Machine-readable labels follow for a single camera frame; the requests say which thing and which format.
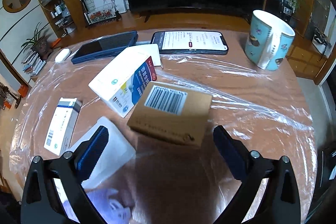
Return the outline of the small white blue medicine box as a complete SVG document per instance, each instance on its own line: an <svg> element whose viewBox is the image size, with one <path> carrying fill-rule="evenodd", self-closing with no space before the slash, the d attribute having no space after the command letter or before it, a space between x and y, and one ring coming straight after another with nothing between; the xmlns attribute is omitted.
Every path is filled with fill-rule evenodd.
<svg viewBox="0 0 336 224"><path fill-rule="evenodd" d="M77 98L60 98L47 131L46 150L57 156L67 151L81 106Z"/></svg>

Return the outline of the translucent white plastic case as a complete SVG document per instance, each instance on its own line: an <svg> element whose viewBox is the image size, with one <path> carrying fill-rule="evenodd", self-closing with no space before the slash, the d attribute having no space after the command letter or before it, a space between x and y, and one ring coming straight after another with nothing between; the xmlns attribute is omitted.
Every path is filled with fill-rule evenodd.
<svg viewBox="0 0 336 224"><path fill-rule="evenodd" d="M84 189L97 188L107 178L116 173L123 165L135 157L135 149L120 130L107 117L101 117L69 150L74 152L81 142L89 140L95 131L104 126L108 129L109 140L91 176L82 182Z"/></svg>

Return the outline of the purple hair roller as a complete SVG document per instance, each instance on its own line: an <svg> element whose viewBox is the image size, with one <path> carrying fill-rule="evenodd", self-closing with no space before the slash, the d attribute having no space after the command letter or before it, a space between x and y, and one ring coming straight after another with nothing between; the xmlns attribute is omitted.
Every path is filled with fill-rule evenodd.
<svg viewBox="0 0 336 224"><path fill-rule="evenodd" d="M129 223L131 211L129 207L123 207L122 204L114 198L118 190L96 189L87 192L87 196L104 218L106 223Z"/></svg>

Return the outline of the brown cardboard barcode box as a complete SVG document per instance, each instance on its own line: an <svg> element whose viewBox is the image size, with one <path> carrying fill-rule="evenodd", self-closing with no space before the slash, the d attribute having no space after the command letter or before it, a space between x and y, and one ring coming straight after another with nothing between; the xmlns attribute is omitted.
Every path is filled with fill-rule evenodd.
<svg viewBox="0 0 336 224"><path fill-rule="evenodd" d="M208 93L152 81L136 104L127 125L155 139L200 147L212 98Z"/></svg>

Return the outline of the white blue red medicine box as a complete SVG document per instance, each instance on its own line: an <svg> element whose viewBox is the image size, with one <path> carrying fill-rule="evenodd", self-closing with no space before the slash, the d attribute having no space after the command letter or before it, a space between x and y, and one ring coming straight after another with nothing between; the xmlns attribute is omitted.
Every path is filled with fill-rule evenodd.
<svg viewBox="0 0 336 224"><path fill-rule="evenodd" d="M156 44L132 46L118 54L88 84L109 108L124 118L141 98L146 86L157 80L161 66Z"/></svg>

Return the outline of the clear plastic table cover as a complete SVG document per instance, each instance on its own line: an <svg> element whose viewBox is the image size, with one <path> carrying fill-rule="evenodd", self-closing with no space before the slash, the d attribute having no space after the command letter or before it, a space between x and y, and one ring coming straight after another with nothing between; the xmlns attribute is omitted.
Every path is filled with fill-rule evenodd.
<svg viewBox="0 0 336 224"><path fill-rule="evenodd" d="M303 223L317 157L288 61L264 71L226 31L226 55L148 45L48 62L23 106L10 169L22 223Z"/></svg>

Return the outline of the white earbuds case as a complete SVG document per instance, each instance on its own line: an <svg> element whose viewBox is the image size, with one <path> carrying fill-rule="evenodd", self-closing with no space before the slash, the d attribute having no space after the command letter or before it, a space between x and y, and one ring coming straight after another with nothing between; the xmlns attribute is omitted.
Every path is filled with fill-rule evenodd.
<svg viewBox="0 0 336 224"><path fill-rule="evenodd" d="M71 54L71 51L68 48L63 48L55 57L56 63L61 63L66 60Z"/></svg>

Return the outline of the smartphone with lit screen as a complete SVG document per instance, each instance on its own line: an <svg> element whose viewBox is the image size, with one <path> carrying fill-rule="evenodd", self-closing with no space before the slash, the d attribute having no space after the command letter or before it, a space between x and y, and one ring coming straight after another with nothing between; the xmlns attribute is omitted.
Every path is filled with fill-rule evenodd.
<svg viewBox="0 0 336 224"><path fill-rule="evenodd" d="M228 46L221 32L217 31L160 31L150 41L161 54L195 53L226 55Z"/></svg>

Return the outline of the wooden tv cabinet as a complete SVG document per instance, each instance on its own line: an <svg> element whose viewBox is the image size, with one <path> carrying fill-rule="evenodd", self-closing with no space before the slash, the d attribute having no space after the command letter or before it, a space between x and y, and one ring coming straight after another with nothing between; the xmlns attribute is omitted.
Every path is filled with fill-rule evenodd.
<svg viewBox="0 0 336 224"><path fill-rule="evenodd" d="M87 27L81 7L80 0L64 0L68 6L72 18L76 24L76 30L60 40L59 46L64 48L85 40L93 39L103 35L116 34L131 30L151 30L151 29L183 29L188 30L230 30L237 32L249 31L249 24L245 18L221 14L200 14L200 13L168 13L146 15L143 13L127 12L123 14L118 22L101 23L94 27ZM297 57L294 54L289 56L290 64L298 77L313 80L316 85L321 84L335 68L335 52L332 52L328 59L307 59L304 55L310 52L316 55L317 50L310 46L308 41L301 35L297 35L294 40L294 48L299 48L303 54Z"/></svg>

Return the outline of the dark blue cased phone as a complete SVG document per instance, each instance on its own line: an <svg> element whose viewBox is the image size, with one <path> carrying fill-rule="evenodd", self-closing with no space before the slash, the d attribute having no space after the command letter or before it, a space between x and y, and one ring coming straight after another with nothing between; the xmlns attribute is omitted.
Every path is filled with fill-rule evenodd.
<svg viewBox="0 0 336 224"><path fill-rule="evenodd" d="M108 35L83 44L72 57L72 64L115 57L127 47L134 46L138 39L137 31Z"/></svg>

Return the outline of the teal patterned ceramic mug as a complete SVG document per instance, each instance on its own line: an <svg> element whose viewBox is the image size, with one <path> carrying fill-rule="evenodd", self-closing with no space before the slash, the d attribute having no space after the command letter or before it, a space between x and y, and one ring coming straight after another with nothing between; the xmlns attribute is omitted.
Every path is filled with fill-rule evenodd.
<svg viewBox="0 0 336 224"><path fill-rule="evenodd" d="M294 38L294 29L288 23L269 12L254 10L244 52L260 69L276 71Z"/></svg>

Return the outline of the potted plant left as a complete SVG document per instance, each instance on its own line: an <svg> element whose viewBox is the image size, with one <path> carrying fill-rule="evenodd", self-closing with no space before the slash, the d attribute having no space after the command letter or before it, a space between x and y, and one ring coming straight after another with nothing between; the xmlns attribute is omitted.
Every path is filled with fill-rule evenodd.
<svg viewBox="0 0 336 224"><path fill-rule="evenodd" d="M32 38L27 38L26 41L21 45L21 49L25 52L26 50L32 50L37 53L41 60L47 60L47 57L51 53L51 47L49 43L49 38L51 36L50 31L47 26L41 27L41 22L38 22L33 33Z"/></svg>

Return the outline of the black coffee machine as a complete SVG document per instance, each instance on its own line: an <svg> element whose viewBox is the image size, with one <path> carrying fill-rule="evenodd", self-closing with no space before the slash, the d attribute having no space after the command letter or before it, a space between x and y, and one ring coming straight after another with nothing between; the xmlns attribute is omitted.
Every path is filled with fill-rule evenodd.
<svg viewBox="0 0 336 224"><path fill-rule="evenodd" d="M286 0L276 0L276 15L284 22L289 23L293 14L293 8Z"/></svg>

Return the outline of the small potted plant right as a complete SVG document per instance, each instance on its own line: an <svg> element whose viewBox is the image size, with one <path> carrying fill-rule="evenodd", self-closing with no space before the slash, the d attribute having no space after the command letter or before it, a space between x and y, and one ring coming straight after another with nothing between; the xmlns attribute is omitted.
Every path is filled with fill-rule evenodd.
<svg viewBox="0 0 336 224"><path fill-rule="evenodd" d="M292 8L291 19L289 21L289 25L294 29L297 27L297 24L299 22L297 12L300 9L301 4L303 2L304 0L288 0L288 3L290 4Z"/></svg>

